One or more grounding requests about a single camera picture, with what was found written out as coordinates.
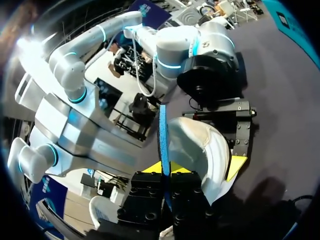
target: table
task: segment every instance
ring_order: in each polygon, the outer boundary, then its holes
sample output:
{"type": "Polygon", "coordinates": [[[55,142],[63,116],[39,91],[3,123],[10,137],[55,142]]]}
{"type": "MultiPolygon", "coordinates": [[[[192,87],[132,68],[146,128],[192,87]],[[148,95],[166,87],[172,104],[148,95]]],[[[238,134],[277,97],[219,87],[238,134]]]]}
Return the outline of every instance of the table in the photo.
{"type": "MultiPolygon", "coordinates": [[[[226,196],[238,222],[259,216],[280,200],[314,194],[320,179],[320,73],[312,60],[270,18],[231,30],[241,52],[248,87],[243,91],[259,124],[248,164],[226,196]]],[[[191,110],[189,96],[174,84],[163,103],[168,119],[191,110]]],[[[157,121],[138,157],[137,170],[159,160],[157,121]]],[[[309,201],[299,202],[305,207],[309,201]]]]}

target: black motor housing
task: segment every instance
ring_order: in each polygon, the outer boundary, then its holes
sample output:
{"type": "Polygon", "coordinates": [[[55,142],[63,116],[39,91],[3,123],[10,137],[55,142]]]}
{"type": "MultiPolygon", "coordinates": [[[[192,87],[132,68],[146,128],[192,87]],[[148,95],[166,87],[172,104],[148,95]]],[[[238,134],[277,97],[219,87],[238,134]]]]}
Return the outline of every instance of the black motor housing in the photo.
{"type": "Polygon", "coordinates": [[[242,97],[237,73],[228,63],[208,55],[186,59],[176,81],[201,107],[210,107],[218,100],[242,97]]]}

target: humanoid robot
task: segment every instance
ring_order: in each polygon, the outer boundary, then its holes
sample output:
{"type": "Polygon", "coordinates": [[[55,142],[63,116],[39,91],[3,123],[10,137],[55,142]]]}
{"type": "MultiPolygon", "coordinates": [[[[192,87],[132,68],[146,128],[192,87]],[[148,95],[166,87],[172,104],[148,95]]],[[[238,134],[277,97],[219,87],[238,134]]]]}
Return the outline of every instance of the humanoid robot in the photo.
{"type": "Polygon", "coordinates": [[[39,183],[44,175],[63,177],[82,168],[127,178],[134,173],[142,142],[104,116],[98,104],[99,90],[85,79],[85,64],[80,59],[121,31],[153,59],[154,89],[157,74],[174,81],[185,68],[184,60],[192,56],[206,55],[234,71],[239,68],[235,46],[222,25],[208,21],[198,28],[156,31],[142,25],[139,11],[108,19],[82,33],[57,48],[48,63],[40,57],[30,61],[22,54],[19,60],[31,77],[22,79],[15,99],[36,114],[30,145],[16,138],[10,149],[8,169],[17,188],[23,175],[39,183]]]}

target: sneaker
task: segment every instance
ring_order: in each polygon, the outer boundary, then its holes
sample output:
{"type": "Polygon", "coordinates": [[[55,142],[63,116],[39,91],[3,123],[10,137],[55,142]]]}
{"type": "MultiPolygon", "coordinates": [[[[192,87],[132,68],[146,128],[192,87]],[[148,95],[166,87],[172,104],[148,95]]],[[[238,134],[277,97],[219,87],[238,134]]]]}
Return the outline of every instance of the sneaker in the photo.
{"type": "Polygon", "coordinates": [[[226,181],[231,151],[224,136],[213,126],[187,117],[169,121],[168,133],[170,160],[199,174],[209,204],[225,195],[237,174],[226,181]]]}

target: yellow pad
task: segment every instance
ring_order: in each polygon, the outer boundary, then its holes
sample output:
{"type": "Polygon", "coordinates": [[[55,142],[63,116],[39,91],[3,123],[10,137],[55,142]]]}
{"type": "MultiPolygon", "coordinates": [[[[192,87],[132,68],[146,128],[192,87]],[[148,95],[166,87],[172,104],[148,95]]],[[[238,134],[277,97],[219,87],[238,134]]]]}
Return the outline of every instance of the yellow pad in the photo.
{"type": "Polygon", "coordinates": [[[162,173],[162,168],[161,168],[161,161],[158,161],[156,164],[152,165],[151,167],[148,167],[146,170],[142,171],[143,173],[152,173],[156,172],[157,174],[162,173]]]}
{"type": "Polygon", "coordinates": [[[248,158],[246,156],[232,156],[228,176],[226,181],[229,182],[239,172],[248,158]]]}
{"type": "Polygon", "coordinates": [[[180,166],[179,164],[176,164],[174,161],[170,162],[171,164],[171,173],[176,174],[177,172],[186,174],[191,173],[188,169],[185,169],[184,167],[180,166]]]}
{"type": "MultiPolygon", "coordinates": [[[[171,173],[175,174],[177,172],[181,173],[190,173],[189,170],[185,169],[184,167],[176,164],[175,162],[171,161],[171,173]]],[[[162,172],[162,166],[161,166],[161,161],[158,161],[156,164],[152,165],[151,167],[147,168],[146,170],[142,171],[143,173],[152,173],[156,172],[160,174],[162,172]]]]}

